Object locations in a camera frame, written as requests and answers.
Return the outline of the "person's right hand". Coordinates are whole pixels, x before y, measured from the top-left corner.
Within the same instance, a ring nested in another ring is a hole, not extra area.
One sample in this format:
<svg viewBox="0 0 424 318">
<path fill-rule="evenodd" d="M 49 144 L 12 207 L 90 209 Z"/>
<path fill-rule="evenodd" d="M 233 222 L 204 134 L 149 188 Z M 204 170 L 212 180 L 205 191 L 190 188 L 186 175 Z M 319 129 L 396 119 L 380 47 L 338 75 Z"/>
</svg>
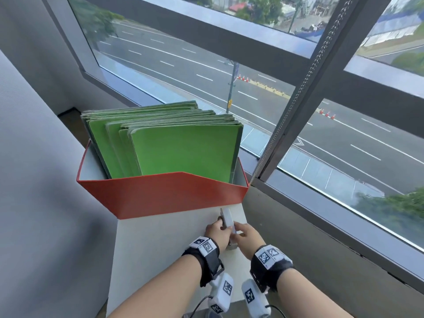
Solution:
<svg viewBox="0 0 424 318">
<path fill-rule="evenodd" d="M 264 246 L 266 246 L 266 242 L 259 232 L 248 224 L 248 245 L 238 245 L 242 254 L 251 261 L 255 253 Z"/>
</svg>

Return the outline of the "red cardboard file box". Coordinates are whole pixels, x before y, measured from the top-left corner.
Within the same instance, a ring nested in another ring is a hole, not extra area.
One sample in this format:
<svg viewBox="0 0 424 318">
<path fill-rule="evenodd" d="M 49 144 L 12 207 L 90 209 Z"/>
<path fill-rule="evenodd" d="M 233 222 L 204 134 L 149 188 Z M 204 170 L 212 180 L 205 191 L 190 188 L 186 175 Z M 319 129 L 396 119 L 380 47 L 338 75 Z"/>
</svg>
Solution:
<svg viewBox="0 0 424 318">
<path fill-rule="evenodd" d="M 109 179 L 91 140 L 76 180 L 119 220 L 239 204 L 249 189 L 239 158 L 232 184 L 186 172 Z"/>
</svg>

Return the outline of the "person's right forearm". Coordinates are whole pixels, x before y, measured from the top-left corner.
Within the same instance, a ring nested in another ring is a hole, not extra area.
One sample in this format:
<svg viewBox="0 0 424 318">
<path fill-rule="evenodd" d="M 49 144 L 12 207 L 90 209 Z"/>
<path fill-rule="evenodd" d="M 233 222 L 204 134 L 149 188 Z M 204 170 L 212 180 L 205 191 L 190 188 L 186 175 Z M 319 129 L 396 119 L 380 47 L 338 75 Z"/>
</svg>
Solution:
<svg viewBox="0 0 424 318">
<path fill-rule="evenodd" d="M 290 318 L 354 318 L 294 268 L 285 270 L 276 286 Z"/>
</svg>

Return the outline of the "dark grey window frame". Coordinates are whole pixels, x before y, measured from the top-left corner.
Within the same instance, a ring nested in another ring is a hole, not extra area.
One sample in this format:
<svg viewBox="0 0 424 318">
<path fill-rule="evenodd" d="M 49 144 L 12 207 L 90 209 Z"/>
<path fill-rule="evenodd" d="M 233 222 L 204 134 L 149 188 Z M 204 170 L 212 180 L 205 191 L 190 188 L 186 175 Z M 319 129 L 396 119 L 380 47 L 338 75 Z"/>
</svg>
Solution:
<svg viewBox="0 0 424 318">
<path fill-rule="evenodd" d="M 291 95 L 235 81 L 231 112 L 266 133 L 242 144 L 253 184 L 424 294 L 424 76 L 356 55 L 392 0 L 325 0 L 321 30 L 300 33 L 271 27 L 282 0 L 241 16 L 214 0 L 41 1 L 84 77 L 131 106 L 150 77 L 225 112 L 231 61 Z"/>
</svg>

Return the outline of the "street light pole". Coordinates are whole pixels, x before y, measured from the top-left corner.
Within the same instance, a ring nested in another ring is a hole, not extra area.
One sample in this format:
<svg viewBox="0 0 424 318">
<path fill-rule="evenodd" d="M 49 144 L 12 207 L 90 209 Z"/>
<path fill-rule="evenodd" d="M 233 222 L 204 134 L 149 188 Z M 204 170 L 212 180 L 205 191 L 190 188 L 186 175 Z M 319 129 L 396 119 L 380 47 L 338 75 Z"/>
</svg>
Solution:
<svg viewBox="0 0 424 318">
<path fill-rule="evenodd" d="M 228 100 L 227 100 L 226 113 L 229 113 L 229 109 L 232 105 L 232 92 L 233 92 L 233 88 L 235 86 L 235 81 L 237 79 L 238 72 L 239 72 L 239 66 L 240 66 L 240 64 L 238 62 L 235 62 L 235 61 L 231 61 L 231 62 L 233 64 L 233 70 L 232 70 L 231 81 L 229 83 L 230 89 L 229 89 L 229 95 L 228 95 Z"/>
</svg>

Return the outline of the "row of orange traffic cones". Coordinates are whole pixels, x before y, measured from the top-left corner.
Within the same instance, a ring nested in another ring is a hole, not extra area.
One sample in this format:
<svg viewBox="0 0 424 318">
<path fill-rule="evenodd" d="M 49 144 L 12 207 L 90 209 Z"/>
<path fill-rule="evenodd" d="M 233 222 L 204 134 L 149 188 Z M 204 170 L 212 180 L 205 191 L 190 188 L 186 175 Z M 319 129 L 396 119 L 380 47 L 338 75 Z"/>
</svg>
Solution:
<svg viewBox="0 0 424 318">
<path fill-rule="evenodd" d="M 245 83 L 249 83 L 251 85 L 254 85 L 254 86 L 258 87 L 258 88 L 261 88 L 263 90 L 266 90 L 268 92 L 271 92 L 271 93 L 273 93 L 273 94 L 275 94 L 277 96 L 283 97 L 283 98 L 285 98 L 287 100 L 289 100 L 291 98 L 291 95 L 289 95 L 286 92 L 283 92 L 283 91 L 278 90 L 278 89 L 276 89 L 274 87 L 265 85 L 265 84 L 263 84 L 263 83 L 261 83 L 259 81 L 255 81 L 255 80 L 246 78 L 245 76 L 242 77 L 241 75 L 238 75 L 238 76 L 235 77 L 235 80 L 242 80 Z M 335 120 L 335 115 L 334 114 L 331 114 L 330 112 L 326 112 L 325 113 L 325 110 L 323 108 L 317 108 L 316 109 L 316 112 L 318 114 L 320 114 L 320 115 L 323 115 L 323 116 L 328 117 L 328 118 L 330 118 L 332 120 Z"/>
</svg>

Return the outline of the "person's left forearm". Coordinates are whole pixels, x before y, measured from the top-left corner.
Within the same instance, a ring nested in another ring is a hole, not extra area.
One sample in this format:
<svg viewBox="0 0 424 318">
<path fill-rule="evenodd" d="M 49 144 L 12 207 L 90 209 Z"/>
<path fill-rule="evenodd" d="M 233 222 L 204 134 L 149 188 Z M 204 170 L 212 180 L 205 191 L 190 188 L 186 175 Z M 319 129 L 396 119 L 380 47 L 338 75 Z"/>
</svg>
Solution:
<svg viewBox="0 0 424 318">
<path fill-rule="evenodd" d="M 184 255 L 127 298 L 108 318 L 182 318 L 201 277 L 198 259 Z"/>
</svg>

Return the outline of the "white cabinet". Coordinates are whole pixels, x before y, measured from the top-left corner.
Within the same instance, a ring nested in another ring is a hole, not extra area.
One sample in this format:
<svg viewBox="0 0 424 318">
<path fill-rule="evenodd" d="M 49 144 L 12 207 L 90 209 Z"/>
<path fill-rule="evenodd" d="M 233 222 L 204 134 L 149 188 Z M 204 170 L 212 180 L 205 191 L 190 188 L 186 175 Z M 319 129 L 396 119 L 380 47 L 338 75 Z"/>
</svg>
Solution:
<svg viewBox="0 0 424 318">
<path fill-rule="evenodd" d="M 106 318 L 124 300 L 178 259 L 215 222 L 221 208 L 247 223 L 241 203 L 119 220 Z"/>
</svg>

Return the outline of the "stack of green folders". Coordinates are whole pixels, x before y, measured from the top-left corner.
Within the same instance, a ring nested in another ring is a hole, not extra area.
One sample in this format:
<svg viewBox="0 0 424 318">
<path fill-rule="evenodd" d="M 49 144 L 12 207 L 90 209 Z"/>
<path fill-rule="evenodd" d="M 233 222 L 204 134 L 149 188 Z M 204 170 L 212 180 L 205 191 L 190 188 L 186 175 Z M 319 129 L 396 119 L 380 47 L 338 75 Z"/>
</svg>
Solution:
<svg viewBox="0 0 424 318">
<path fill-rule="evenodd" d="M 82 122 L 109 179 L 187 172 L 232 183 L 243 124 L 196 101 L 88 110 Z"/>
</svg>

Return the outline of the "person's left hand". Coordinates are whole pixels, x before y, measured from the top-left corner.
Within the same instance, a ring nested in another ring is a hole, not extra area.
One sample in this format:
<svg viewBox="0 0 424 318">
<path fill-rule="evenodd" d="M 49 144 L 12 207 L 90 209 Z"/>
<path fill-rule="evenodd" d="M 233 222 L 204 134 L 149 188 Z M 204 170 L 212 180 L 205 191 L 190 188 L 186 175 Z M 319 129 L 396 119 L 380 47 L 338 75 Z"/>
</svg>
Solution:
<svg viewBox="0 0 424 318">
<path fill-rule="evenodd" d="M 204 236 L 209 237 L 213 239 L 216 242 L 216 245 L 219 247 L 220 252 L 223 252 L 226 250 L 226 247 L 229 243 L 229 239 L 232 233 L 217 233 L 215 230 L 215 222 L 212 224 L 209 224 L 206 227 Z"/>
</svg>

